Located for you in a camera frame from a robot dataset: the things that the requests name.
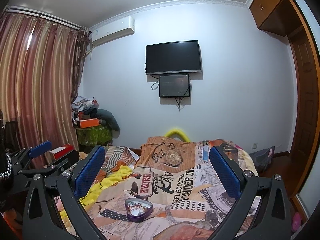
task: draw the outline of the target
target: black cable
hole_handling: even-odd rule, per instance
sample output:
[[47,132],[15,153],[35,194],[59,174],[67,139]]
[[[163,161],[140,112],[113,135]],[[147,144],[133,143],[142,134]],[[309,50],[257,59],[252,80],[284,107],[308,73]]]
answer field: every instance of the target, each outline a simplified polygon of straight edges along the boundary
[[154,82],[154,83],[151,85],[151,89],[152,89],[152,90],[157,90],[158,87],[159,87],[159,81]]
[[186,93],[188,92],[188,90],[190,91],[190,88],[191,88],[191,81],[189,80],[189,87],[187,88],[187,90],[184,92],[183,96],[182,97],[178,97],[178,98],[175,98],[177,104],[178,104],[178,109],[180,111],[180,105],[181,105],[181,101],[183,100],[184,96],[186,95]]

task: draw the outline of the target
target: yellow towel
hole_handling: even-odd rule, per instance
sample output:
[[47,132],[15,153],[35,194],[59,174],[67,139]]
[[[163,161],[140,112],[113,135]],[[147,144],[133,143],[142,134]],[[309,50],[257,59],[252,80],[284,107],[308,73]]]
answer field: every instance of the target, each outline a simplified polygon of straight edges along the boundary
[[[119,170],[111,173],[106,178],[104,178],[101,182],[98,182],[92,185],[87,195],[83,198],[80,198],[81,204],[84,206],[84,208],[90,204],[93,204],[99,197],[102,190],[123,180],[125,177],[129,176],[131,173],[132,173],[132,169],[130,167],[121,165]],[[62,218],[66,218],[67,217],[66,211],[65,210],[61,211],[60,216]]]

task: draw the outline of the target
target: bag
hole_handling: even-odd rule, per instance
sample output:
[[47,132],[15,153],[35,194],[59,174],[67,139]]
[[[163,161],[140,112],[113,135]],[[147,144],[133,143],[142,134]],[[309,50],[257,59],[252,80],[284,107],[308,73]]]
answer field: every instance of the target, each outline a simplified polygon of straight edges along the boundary
[[268,164],[271,164],[271,159],[274,153],[274,146],[254,153],[249,153],[257,172],[263,172],[267,169]]

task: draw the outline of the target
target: curtain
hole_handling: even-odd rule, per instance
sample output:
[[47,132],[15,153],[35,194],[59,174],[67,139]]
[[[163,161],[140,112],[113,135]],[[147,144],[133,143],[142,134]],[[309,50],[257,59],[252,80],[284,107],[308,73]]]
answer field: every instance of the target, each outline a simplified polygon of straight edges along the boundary
[[81,82],[85,54],[87,52],[87,47],[89,45],[89,29],[86,27],[81,27],[78,33],[75,56],[73,62],[73,75],[72,75],[72,102],[78,97],[78,87]]
[[[19,121],[23,147],[49,140],[53,148],[71,144],[78,149],[71,119],[77,34],[78,31],[47,20],[4,15],[0,28],[0,109],[7,121]],[[34,159],[33,164],[41,168],[51,161],[46,153]]]

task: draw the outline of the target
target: monitor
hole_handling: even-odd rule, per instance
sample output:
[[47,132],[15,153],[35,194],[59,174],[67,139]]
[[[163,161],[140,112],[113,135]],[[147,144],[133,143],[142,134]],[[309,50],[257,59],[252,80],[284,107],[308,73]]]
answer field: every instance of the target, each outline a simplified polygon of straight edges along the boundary
[[159,97],[190,97],[189,74],[171,74],[159,76]]
[[176,41],[146,46],[147,75],[201,72],[198,41]]

